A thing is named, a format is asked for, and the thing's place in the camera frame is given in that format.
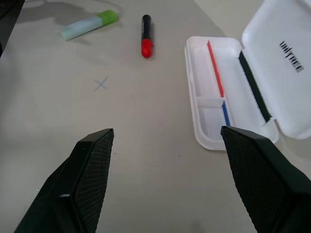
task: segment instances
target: green cap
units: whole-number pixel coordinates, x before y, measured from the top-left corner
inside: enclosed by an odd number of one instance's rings
[[[101,13],[97,14],[97,16],[102,19],[103,26],[105,26],[109,23],[114,23],[114,22],[118,21],[117,13],[115,13],[112,10],[107,10],[107,11],[101,12]]]

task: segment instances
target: open plastic case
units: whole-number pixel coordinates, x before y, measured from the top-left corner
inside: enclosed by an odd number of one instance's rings
[[[274,120],[288,137],[310,137],[310,42],[311,0],[266,0],[243,32],[244,49],[234,38],[189,38],[185,54],[198,142],[225,150],[220,131],[231,125],[275,143]]]

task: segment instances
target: white table surface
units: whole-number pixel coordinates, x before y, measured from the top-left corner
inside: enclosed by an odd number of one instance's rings
[[[240,38],[234,20],[248,21],[235,16],[259,5],[222,11],[225,0],[196,1],[203,10],[193,0],[25,4],[0,59],[1,232],[17,227],[77,141],[110,127],[115,139],[97,232],[256,232],[226,153],[195,140],[184,46],[193,35]],[[118,23],[61,38],[65,25],[106,9],[120,14]],[[155,25],[151,60],[140,54],[144,14]],[[95,80],[106,77],[106,89],[94,91]],[[309,177],[310,142],[282,137],[277,144]]]

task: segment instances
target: marker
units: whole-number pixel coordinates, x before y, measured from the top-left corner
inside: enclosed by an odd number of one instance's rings
[[[117,13],[111,10],[107,10],[95,16],[86,18],[84,20],[66,26],[62,32],[63,38],[65,40],[70,40],[84,33],[87,33],[91,30],[94,30],[98,27],[106,26],[116,21],[118,21]]]
[[[152,55],[151,17],[144,15],[141,23],[141,55],[149,58]]]

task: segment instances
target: black strip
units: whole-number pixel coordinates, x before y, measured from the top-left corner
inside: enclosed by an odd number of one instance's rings
[[[268,122],[271,118],[271,115],[268,112],[267,106],[265,105],[265,103],[263,101],[261,93],[260,93],[258,86],[256,84],[256,81],[254,79],[253,73],[252,73],[242,51],[241,51],[240,56],[239,56],[239,61],[240,61],[240,64],[244,70],[244,73],[246,75],[248,83],[249,83],[249,85],[253,91],[253,95],[254,95],[255,100],[257,102],[258,108],[261,111],[261,114],[262,114],[264,120],[266,122]]]

